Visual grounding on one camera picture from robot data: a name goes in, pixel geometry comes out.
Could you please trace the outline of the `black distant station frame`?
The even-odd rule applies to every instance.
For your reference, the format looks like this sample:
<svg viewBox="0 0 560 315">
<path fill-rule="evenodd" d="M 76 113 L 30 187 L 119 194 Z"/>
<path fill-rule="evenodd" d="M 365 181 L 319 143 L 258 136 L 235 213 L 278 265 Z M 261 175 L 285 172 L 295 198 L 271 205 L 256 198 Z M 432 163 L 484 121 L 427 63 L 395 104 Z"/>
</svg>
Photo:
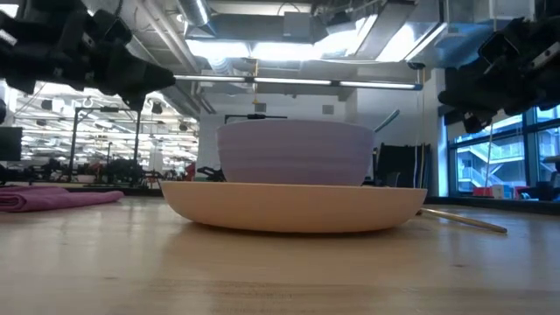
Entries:
<svg viewBox="0 0 560 315">
<path fill-rule="evenodd" d="M 74 116 L 73 116 L 73 130 L 72 130 L 72 142 L 71 142 L 71 150 L 70 150 L 70 160 L 68 164 L 68 168 L 66 170 L 66 182 L 71 183 L 74 179 L 74 160 L 75 160 L 75 150 L 76 150 L 76 139 L 78 133 L 78 126 L 84 120 L 88 119 L 90 114 L 94 111 L 99 111 L 102 113 L 135 113 L 136 116 L 132 118 L 132 122 L 136 124 L 136 133 L 135 133 L 135 145 L 133 150 L 133 161 L 135 163 L 138 162 L 138 146 L 139 146 L 139 133 L 140 133 L 140 126 L 141 126 L 141 118 L 142 113 L 140 110 L 134 110 L 129 108 L 117 108 L 117 107 L 110 107 L 110 106 L 102 106 L 100 108 L 86 108 L 86 107 L 76 107 L 74 109 Z"/>
</svg>

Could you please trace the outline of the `pink cloth napkin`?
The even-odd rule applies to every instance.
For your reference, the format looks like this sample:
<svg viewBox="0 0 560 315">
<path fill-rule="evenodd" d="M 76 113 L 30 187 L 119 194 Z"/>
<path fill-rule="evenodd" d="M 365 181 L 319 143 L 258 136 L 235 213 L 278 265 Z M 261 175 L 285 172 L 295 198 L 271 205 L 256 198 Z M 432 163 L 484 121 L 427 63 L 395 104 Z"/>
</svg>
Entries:
<svg viewBox="0 0 560 315">
<path fill-rule="evenodd" d="M 88 207 L 116 202 L 123 197 L 120 191 L 69 192 L 57 186 L 8 186 L 0 188 L 0 213 Z"/>
</svg>

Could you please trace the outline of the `silver ceiling air duct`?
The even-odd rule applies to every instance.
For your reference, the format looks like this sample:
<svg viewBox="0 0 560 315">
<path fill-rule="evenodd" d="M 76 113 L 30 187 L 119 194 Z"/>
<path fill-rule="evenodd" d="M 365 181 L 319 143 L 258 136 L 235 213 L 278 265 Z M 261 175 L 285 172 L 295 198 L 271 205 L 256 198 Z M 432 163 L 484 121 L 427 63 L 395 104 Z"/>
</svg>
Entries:
<svg viewBox="0 0 560 315">
<path fill-rule="evenodd" d="M 214 38 L 216 31 L 211 22 L 213 9 L 207 0 L 176 0 L 183 17 L 184 36 L 189 38 Z"/>
</svg>

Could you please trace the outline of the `spoon with teal handle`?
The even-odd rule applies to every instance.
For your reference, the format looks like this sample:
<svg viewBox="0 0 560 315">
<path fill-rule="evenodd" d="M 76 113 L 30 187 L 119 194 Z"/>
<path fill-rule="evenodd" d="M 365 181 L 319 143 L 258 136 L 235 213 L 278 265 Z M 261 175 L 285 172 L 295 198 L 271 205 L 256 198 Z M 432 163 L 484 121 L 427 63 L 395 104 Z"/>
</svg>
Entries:
<svg viewBox="0 0 560 315">
<path fill-rule="evenodd" d="M 381 124 L 379 124 L 375 129 L 374 129 L 374 133 L 377 134 L 379 133 L 381 130 L 383 130 L 384 128 L 386 128 L 389 124 L 391 124 L 398 116 L 400 115 L 400 110 L 396 109 L 394 110 L 389 116 L 387 116 L 382 122 Z"/>
</svg>

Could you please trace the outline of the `lavender bowl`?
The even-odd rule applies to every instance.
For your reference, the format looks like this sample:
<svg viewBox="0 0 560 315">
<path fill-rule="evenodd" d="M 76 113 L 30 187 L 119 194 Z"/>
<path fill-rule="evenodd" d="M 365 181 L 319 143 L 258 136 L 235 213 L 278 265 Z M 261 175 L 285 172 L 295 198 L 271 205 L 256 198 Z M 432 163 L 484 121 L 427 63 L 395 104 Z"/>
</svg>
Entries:
<svg viewBox="0 0 560 315">
<path fill-rule="evenodd" d="M 373 130 L 346 122 L 264 119 L 216 130 L 228 182 L 360 186 L 375 147 Z"/>
</svg>

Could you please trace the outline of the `long ceiling light fixture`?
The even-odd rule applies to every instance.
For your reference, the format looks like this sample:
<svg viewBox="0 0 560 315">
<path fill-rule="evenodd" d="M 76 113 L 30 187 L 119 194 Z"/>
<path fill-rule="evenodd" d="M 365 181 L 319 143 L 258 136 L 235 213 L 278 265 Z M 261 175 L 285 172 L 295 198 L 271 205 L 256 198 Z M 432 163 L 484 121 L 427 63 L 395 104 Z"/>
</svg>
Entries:
<svg viewBox="0 0 560 315">
<path fill-rule="evenodd" d="M 356 80 L 317 80 L 317 79 L 295 79 L 295 78 L 275 78 L 275 77 L 254 77 L 254 76 L 217 76 L 188 74 L 175 75 L 177 81 L 197 81 L 197 82 L 223 82 L 223 83 L 248 83 L 248 84 L 284 84 L 301 86 L 320 86 L 331 88 L 369 88 L 369 89 L 388 89 L 388 90 L 422 90 L 424 85 L 418 83 L 395 83 L 384 81 L 356 81 Z"/>
</svg>

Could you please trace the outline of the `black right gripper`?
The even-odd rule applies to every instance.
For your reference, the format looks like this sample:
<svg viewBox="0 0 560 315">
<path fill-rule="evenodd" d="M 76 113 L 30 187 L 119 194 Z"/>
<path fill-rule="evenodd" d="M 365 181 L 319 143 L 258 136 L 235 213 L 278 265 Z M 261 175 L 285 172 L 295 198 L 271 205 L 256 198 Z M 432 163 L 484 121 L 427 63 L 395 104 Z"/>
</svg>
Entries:
<svg viewBox="0 0 560 315">
<path fill-rule="evenodd" d="M 499 64 L 500 98 L 479 79 L 487 66 L 467 64 L 444 70 L 438 100 L 462 113 L 465 132 L 475 134 L 492 124 L 497 112 L 517 115 L 533 107 L 560 105 L 560 17 L 530 21 L 516 18 L 495 34 L 506 46 Z"/>
</svg>

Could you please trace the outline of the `dark computer monitor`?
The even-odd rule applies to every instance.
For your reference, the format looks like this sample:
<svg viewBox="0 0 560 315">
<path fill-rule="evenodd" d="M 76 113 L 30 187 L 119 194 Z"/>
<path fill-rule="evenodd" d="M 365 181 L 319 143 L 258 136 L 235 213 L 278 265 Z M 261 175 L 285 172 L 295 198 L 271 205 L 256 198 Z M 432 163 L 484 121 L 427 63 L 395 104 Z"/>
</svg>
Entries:
<svg viewBox="0 0 560 315">
<path fill-rule="evenodd" d="M 21 127 L 0 127 L 0 162 L 21 160 L 22 138 Z"/>
</svg>

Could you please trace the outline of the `gold metal fork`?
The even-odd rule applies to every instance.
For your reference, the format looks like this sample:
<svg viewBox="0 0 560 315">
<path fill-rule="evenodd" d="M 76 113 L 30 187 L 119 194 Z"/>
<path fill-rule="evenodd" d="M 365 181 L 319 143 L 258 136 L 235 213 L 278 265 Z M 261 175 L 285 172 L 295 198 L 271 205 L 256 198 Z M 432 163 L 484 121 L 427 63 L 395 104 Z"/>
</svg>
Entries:
<svg viewBox="0 0 560 315">
<path fill-rule="evenodd" d="M 476 227 L 476 228 L 482 228 L 482 229 L 486 229 L 492 232 L 496 232 L 496 233 L 500 233 L 500 234 L 506 234 L 508 232 L 508 230 L 505 227 L 500 227 L 494 224 L 490 224 L 481 220 L 474 220 L 474 219 L 470 219 L 467 217 L 463 217 L 460 215 L 456 215 L 453 213 L 447 213 L 447 212 L 442 212 L 442 211 L 438 211 L 438 210 L 434 210 L 434 209 L 429 209 L 429 208 L 425 208 L 422 207 L 419 209 L 418 211 L 419 214 L 428 214 L 428 215 L 432 215 L 441 219 L 446 219 L 448 221 L 454 221 L 457 223 L 461 223 L 461 224 L 465 224 L 468 226 L 472 226 L 472 227 Z"/>
</svg>

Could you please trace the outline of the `black distant overhead boom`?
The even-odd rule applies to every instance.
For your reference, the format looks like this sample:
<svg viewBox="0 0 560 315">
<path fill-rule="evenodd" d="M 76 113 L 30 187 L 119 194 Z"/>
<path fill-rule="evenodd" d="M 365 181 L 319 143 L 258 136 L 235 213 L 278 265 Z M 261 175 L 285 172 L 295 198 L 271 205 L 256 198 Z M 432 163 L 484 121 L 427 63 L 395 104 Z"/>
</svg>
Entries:
<svg viewBox="0 0 560 315">
<path fill-rule="evenodd" d="M 265 115 L 265 114 L 246 114 L 246 115 L 224 115 L 224 124 L 228 124 L 229 120 L 239 118 L 244 120 L 264 120 L 264 119 L 288 119 L 287 116 L 281 115 Z"/>
</svg>

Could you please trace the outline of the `peach round plate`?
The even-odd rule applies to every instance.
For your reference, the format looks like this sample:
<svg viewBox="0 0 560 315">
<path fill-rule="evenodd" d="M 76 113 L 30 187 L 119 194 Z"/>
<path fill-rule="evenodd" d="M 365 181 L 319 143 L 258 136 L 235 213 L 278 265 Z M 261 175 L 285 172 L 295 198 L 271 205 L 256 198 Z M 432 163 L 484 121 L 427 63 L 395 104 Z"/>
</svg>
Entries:
<svg viewBox="0 0 560 315">
<path fill-rule="evenodd" d="M 173 211 L 200 224 L 278 233 L 353 233 L 413 218 L 425 189 L 375 186 L 164 182 Z"/>
</svg>

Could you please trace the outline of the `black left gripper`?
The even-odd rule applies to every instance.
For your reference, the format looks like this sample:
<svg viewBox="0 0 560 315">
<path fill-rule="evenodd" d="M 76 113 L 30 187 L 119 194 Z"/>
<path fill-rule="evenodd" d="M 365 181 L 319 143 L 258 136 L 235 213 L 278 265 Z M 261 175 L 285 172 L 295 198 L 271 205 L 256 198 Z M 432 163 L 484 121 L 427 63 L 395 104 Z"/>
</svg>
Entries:
<svg viewBox="0 0 560 315">
<path fill-rule="evenodd" d="M 176 83 L 173 72 L 122 42 L 95 40 L 93 15 L 81 0 L 19 0 L 17 89 L 30 94 L 37 81 L 96 88 L 142 111 L 147 94 Z"/>
</svg>

